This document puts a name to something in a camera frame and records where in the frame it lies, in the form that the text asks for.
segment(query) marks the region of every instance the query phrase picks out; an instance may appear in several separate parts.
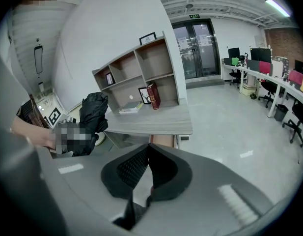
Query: storage box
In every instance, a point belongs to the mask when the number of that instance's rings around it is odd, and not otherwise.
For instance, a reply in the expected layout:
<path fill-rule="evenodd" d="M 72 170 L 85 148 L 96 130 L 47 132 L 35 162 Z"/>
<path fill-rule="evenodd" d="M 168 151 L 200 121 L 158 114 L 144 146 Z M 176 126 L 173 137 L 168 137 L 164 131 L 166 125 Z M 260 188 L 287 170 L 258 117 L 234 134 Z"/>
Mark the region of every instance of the storage box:
<path fill-rule="evenodd" d="M 250 96 L 252 93 L 256 93 L 257 86 L 249 86 L 247 84 L 243 84 L 242 94 L 245 96 Z"/>

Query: black monitor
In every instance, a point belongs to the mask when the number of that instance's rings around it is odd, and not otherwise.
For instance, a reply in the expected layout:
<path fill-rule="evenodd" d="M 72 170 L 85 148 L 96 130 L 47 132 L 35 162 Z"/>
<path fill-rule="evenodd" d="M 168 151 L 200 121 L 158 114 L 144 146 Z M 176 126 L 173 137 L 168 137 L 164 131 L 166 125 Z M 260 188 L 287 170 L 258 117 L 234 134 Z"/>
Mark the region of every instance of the black monitor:
<path fill-rule="evenodd" d="M 271 63 L 271 50 L 267 48 L 252 48 L 250 59 Z"/>
<path fill-rule="evenodd" d="M 297 72 L 303 74 L 303 62 L 295 60 L 294 70 L 296 70 Z"/>
<path fill-rule="evenodd" d="M 231 49 L 228 49 L 228 52 L 229 52 L 229 58 L 238 58 L 240 59 L 240 48 L 231 48 Z"/>

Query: green exit sign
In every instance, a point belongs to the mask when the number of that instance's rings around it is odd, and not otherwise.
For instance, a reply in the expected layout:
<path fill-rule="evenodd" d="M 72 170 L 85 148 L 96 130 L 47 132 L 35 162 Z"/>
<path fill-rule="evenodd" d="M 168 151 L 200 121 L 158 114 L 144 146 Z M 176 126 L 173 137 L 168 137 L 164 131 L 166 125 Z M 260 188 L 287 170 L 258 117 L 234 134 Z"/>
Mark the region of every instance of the green exit sign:
<path fill-rule="evenodd" d="M 200 18 L 200 16 L 198 15 L 198 14 L 196 14 L 196 15 L 190 15 L 190 18 Z"/>

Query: black trash bin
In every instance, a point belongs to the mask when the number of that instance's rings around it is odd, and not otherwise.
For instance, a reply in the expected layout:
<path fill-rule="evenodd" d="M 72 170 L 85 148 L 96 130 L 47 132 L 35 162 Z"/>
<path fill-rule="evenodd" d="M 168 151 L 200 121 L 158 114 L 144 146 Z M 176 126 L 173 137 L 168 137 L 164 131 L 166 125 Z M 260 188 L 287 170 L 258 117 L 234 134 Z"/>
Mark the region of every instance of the black trash bin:
<path fill-rule="evenodd" d="M 282 121 L 288 111 L 289 110 L 286 106 L 279 104 L 277 107 L 277 111 L 275 112 L 275 120 Z"/>

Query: double door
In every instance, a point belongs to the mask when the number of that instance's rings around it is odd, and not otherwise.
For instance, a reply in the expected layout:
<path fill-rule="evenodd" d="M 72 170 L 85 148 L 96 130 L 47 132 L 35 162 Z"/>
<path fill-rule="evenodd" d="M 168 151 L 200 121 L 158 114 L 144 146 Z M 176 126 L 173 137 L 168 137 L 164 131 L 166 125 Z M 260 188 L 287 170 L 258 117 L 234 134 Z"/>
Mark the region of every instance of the double door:
<path fill-rule="evenodd" d="M 217 41 L 209 21 L 173 24 L 185 79 L 220 74 Z"/>

